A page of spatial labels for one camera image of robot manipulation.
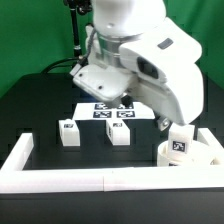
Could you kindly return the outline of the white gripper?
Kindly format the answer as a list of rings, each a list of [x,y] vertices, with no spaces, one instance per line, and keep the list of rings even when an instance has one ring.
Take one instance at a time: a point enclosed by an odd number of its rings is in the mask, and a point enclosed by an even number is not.
[[[164,131],[170,121],[186,125],[202,112],[201,54],[200,44],[167,18],[119,47],[119,67],[92,63],[73,82],[110,107],[129,106],[132,99],[143,103],[160,115],[157,127]]]

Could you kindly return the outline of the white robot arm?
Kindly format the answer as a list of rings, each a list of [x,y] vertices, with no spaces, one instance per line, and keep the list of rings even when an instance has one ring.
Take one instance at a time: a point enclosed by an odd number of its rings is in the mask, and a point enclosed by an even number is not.
[[[180,126],[203,110],[202,47],[166,16],[163,0],[91,0],[88,64],[73,82],[114,108],[137,100]]]

